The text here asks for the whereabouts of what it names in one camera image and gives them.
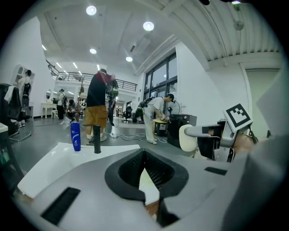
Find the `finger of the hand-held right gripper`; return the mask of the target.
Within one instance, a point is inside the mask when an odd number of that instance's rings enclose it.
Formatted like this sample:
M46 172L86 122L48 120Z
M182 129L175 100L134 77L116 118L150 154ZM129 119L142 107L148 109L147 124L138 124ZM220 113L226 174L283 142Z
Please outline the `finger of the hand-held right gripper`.
M185 125L184 133L192 137L221 137L224 127L225 124L200 126Z
M220 137L198 137L197 143L201 156L215 161L214 151L220 147Z

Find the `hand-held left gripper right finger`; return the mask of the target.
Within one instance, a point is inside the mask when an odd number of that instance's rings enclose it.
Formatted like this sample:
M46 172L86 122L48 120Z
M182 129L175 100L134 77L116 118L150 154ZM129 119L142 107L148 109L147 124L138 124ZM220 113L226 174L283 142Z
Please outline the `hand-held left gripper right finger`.
M146 154L174 170L146 230L266 230L282 224L277 217L285 201L286 140L259 143L232 163Z

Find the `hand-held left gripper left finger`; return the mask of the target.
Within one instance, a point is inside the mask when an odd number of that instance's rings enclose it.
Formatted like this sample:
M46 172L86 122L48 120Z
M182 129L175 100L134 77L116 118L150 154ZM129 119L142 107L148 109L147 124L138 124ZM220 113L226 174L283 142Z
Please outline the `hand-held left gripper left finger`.
M139 189L143 149L81 164L38 194L33 209L63 231L157 231Z

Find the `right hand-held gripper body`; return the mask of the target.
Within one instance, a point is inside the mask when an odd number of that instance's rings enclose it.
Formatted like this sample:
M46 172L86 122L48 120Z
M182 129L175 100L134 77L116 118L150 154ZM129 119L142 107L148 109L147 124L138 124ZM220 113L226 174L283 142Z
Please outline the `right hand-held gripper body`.
M224 110L225 124L220 138L219 148L216 149L216 161L231 162L234 158L233 146L237 135L248 130L253 123L241 103Z

